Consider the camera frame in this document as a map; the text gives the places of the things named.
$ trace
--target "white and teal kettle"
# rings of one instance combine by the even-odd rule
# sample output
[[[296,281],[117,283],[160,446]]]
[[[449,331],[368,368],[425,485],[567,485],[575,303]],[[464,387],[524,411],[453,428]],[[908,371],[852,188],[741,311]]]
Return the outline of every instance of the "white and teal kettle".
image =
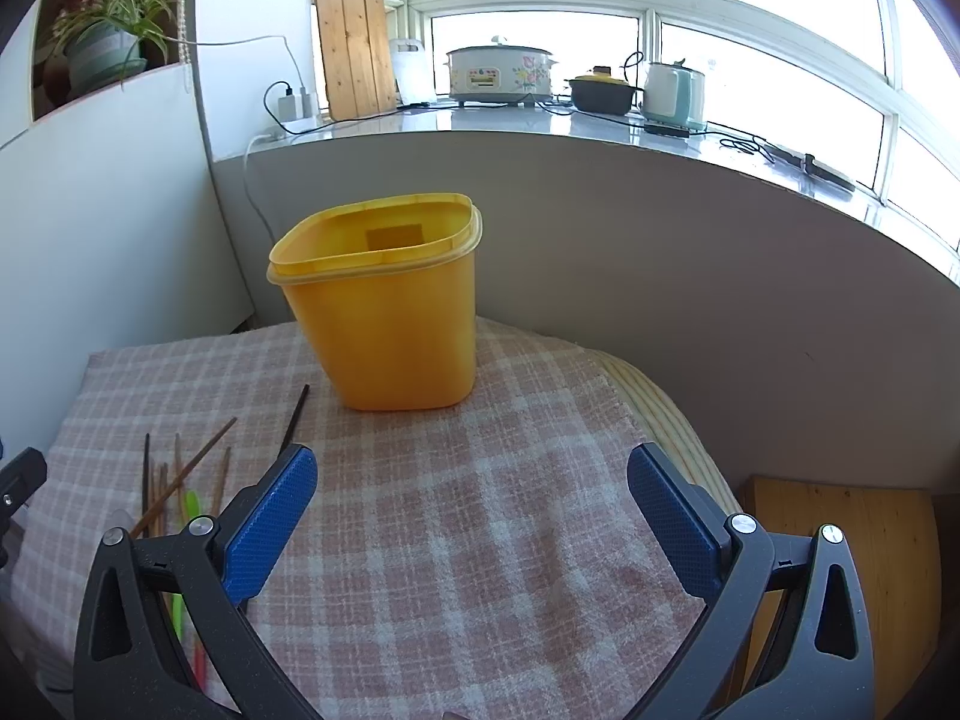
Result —
[[[683,66],[684,59],[667,65],[652,62],[643,85],[640,112],[649,122],[691,132],[707,129],[704,120],[704,84],[707,76]]]

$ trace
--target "yellow plastic bucket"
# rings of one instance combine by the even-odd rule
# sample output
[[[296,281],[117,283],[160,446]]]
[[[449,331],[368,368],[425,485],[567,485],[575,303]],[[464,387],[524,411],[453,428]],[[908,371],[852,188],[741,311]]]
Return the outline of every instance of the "yellow plastic bucket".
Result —
[[[462,194],[405,194],[320,211],[270,252],[280,285],[344,404],[435,409],[476,373],[473,250]]]

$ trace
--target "white electric pot with floral pattern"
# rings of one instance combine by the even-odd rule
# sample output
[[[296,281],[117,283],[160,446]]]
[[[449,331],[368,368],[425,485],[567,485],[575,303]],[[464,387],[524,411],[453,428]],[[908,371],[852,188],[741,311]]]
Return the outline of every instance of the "white electric pot with floral pattern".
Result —
[[[550,52],[493,40],[488,46],[469,46],[448,54],[450,98],[459,103],[550,100],[550,68],[557,64]]]

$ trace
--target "silver screw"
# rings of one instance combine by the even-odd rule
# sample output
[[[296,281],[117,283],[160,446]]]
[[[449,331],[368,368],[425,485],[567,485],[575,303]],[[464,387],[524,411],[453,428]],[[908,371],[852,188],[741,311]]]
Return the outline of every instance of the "silver screw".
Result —
[[[820,533],[824,535],[824,538],[832,544],[839,544],[843,541],[843,531],[841,531],[836,525],[824,525],[823,528],[820,528]]]
[[[738,533],[752,533],[757,529],[757,521],[749,514],[736,514],[731,519],[730,524],[733,525],[733,530]]]
[[[110,528],[107,533],[104,533],[104,544],[109,547],[119,544],[121,541],[123,541],[123,528]]]
[[[213,520],[209,517],[197,517],[191,520],[189,529],[193,536],[206,536],[213,530]]]

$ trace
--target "pink checkered tablecloth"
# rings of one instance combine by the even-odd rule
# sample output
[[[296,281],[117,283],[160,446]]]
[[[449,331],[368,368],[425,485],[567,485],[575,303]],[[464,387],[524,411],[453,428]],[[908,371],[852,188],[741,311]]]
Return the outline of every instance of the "pink checkered tablecloth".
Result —
[[[189,458],[236,415],[189,481],[209,504],[230,445],[229,500],[309,383],[295,440],[318,490],[250,619],[320,714],[620,720],[702,610],[627,490],[642,429],[574,344],[480,319],[477,357],[453,408],[357,413],[296,324],[93,355],[5,600],[72,659],[107,517],[139,509],[144,434],[155,461],[177,432]]]

